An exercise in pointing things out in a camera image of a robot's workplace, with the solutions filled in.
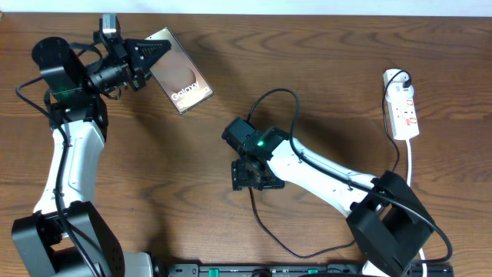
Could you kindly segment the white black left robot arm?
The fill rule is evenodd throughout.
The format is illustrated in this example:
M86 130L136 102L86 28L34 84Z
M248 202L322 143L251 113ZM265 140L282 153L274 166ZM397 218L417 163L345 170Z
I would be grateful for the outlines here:
M48 84L40 112L54 153L44 191L30 216L16 219L12 240L31 276L164 276L147 252L126 252L96 210L95 180L107 141L106 101L139 90L168 40L98 31L91 44L49 37L32 49Z

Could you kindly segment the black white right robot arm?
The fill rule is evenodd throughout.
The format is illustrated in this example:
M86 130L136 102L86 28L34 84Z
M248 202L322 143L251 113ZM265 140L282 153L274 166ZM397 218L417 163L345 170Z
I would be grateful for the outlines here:
M345 217L359 249L385 275L405 275L433 233L433 219L396 173L376 177L352 171L305 148L286 131L260 132L242 118L221 137L239 155L231 164L235 191L282 189L290 182L311 192Z

